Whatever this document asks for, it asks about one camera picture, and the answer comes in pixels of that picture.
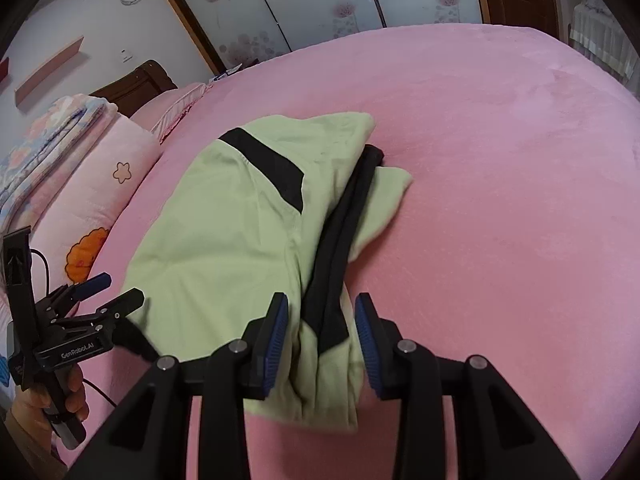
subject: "silver rivet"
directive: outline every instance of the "silver rivet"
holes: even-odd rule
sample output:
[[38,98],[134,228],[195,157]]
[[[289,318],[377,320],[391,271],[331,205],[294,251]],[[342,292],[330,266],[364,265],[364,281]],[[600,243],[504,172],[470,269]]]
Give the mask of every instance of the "silver rivet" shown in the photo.
[[175,365],[175,358],[170,355],[163,355],[156,363],[161,370],[168,370]]
[[239,354],[240,352],[244,352],[247,348],[246,341],[242,339],[234,339],[231,343],[229,343],[229,350],[231,350],[234,354]]
[[473,355],[469,358],[469,364],[476,370],[484,370],[489,363],[481,355]]
[[405,354],[415,352],[416,348],[418,348],[418,345],[410,339],[402,339],[402,341],[398,342],[398,350],[404,352]]

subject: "pink bedsheet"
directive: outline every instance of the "pink bedsheet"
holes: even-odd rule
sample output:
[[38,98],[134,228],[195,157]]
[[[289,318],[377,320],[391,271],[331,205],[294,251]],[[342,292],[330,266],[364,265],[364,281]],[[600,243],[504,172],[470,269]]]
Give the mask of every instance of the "pink bedsheet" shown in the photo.
[[[344,110],[371,113],[370,141],[415,178],[391,227],[351,267],[352,296],[369,291],[381,316],[436,354],[487,356],[581,478],[601,478],[640,418],[640,105],[535,30],[364,32],[217,83],[113,227],[93,270],[113,286],[97,299],[117,294],[204,146],[261,116]],[[144,369],[123,351],[82,368],[116,400]],[[88,397],[92,434],[110,409]],[[364,397],[354,435],[250,416],[253,478],[391,478],[397,405]]]

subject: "wooden headboard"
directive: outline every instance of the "wooden headboard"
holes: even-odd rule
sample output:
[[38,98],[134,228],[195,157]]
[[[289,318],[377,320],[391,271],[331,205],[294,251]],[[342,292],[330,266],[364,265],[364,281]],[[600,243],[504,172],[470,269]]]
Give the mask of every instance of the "wooden headboard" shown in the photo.
[[131,117],[139,108],[167,90],[178,88],[157,61],[149,60],[123,78],[92,93],[117,104],[119,113]]

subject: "hand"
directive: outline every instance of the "hand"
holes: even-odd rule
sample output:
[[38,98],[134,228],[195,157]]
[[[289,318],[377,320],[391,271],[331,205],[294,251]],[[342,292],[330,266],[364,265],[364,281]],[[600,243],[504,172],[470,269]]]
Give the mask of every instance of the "hand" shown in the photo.
[[[89,416],[89,406],[86,403],[84,383],[82,382],[82,370],[78,365],[71,368],[68,376],[68,386],[71,394],[66,398],[65,407],[75,413],[80,422]],[[42,448],[51,452],[51,425],[42,413],[43,408],[51,405],[49,394],[40,384],[34,384],[26,391],[18,386],[11,413],[20,424]]]

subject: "shirt sleeve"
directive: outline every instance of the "shirt sleeve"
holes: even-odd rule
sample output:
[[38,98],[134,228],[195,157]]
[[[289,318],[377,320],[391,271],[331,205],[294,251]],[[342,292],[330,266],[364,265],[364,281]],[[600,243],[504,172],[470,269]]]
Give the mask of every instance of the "shirt sleeve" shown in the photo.
[[66,474],[66,465],[42,449],[39,444],[23,430],[10,410],[6,414],[4,426],[40,480],[62,480]]

